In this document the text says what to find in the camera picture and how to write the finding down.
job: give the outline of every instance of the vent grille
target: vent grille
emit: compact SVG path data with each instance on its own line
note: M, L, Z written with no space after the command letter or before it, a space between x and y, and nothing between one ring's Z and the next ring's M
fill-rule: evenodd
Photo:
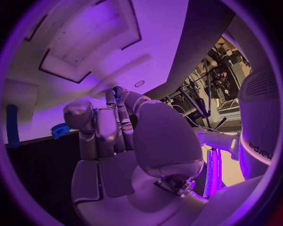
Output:
M278 93L272 70L265 71L252 78L246 86L246 96L259 96Z

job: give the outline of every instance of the wire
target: wire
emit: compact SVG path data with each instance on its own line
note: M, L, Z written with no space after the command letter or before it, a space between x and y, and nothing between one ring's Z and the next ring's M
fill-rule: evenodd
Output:
M179 105L172 105L172 107L173 107L173 106L178 106L178 107L180 107L180 108L184 111L184 113L186 114L186 111L185 111L181 106L179 106ZM197 126L197 127L200 127L200 128L203 128L203 129L207 129L207 130L212 130L212 131L217 132L217 133L224 133L223 131L219 131L219 130L216 130L216 129L212 129L212 128L208 128L208 127L205 127L205 126L197 125L197 124L194 123L193 120L191 120L187 115L182 114L182 113L180 113L180 114L183 115L183 116L185 116L186 118L188 118L188 119L191 121L191 123L194 124L194 125Z

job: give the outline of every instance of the machinery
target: machinery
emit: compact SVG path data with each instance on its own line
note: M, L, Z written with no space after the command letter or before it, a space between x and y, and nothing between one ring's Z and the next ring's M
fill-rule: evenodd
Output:
M157 100L163 93L175 91L186 74L181 73L184 70L182 58L178 63L172 63L184 55L180 46L187 40L182 39L181 33L183 36L186 31L191 32L190 29L181 32L183 25L179 23L188 16L183 9L188 4L185 0L181 0L179 5L170 1L166 1L168 5L151 1L150 9L157 6L160 9L156 12L160 12L157 21L150 17L153 14L146 10L145 3L138 0L133 4L124 0L84 3L41 0L21 18L3 45L0 55L1 88L7 73L10 86L4 89L2 105L16 99L19 109L36 109L34 114L33 111L25 112L25 120L22 115L18 118L21 119L21 139L34 138L34 134L39 137L47 135L46 129L41 132L39 126L32 125L32 129L27 129L30 124L23 121L30 122L30 118L33 124L46 120L42 128L50 127L52 120L62 123L64 118L70 129L79 130L81 161L74 171L71 195L76 213L85 225L230 226L278 223L275 219L280 218L280 212L275 206L280 210L283 187L283 68L275 49L279 49L280 45L265 23L260 22L261 17L241 1L209 2L207 4L219 4L221 10L228 7L237 14L235 16L231 11L227 14L214 13L218 17L233 18L225 21L229 25L226 37L239 46L253 68L238 94L242 131L235 135L211 128L192 128L181 114ZM188 9L195 4L196 1L190 1ZM62 16L60 7L65 10L65 16ZM172 7L180 11L174 14L170 10ZM55 17L48 19L47 12ZM176 16L172 17L174 20L169 19L169 13ZM88 19L88 23L80 23L85 21L86 15L98 15L103 27L109 29L100 30L99 22L93 24ZM60 25L55 25L56 20L52 19L60 21ZM159 26L159 19L172 22L168 30ZM37 25L44 21L48 26L36 35ZM163 32L156 34L160 38L159 45L153 32L145 29L147 26ZM92 32L96 29L99 39L93 39L98 34ZM70 39L64 35L65 30L72 33ZM27 42L33 38L36 41L21 45L23 38ZM26 56L30 46L34 49ZM167 54L164 57L166 63L160 60L161 54ZM201 60L205 54L195 52L195 57ZM16 64L25 58L26 64ZM41 71L43 77L33 73L29 77L29 72L35 70L34 65L38 66L36 71ZM132 74L137 74L141 81L135 81L136 77L133 78ZM37 81L37 85L18 84L21 76ZM129 81L125 82L126 89L119 85L124 80ZM142 86L147 81L152 83ZM128 87L136 87L137 92ZM9 101L5 98L7 93L10 94ZM28 100L29 106L17 97L23 93L28 94L23 99ZM38 105L35 93L42 101ZM48 102L50 96L55 99L52 103ZM210 105L209 101L209 112L203 115L207 120L212 114ZM49 117L51 110L48 107L54 110L53 118ZM138 118L135 129L128 112ZM0 172L17 205L35 225L62 225L32 198L19 180L4 147L6 140L5 136L4 142L1 139ZM203 169L201 146L204 144L218 150L211 151L208 164L212 165L213 184L206 184L209 192L202 197L193 188L195 178ZM221 152L219 150L230 152L231 158L240 162L244 182L221 189L219 181L214 179L215 172L219 173L214 171L214 158L217 158L216 153Z

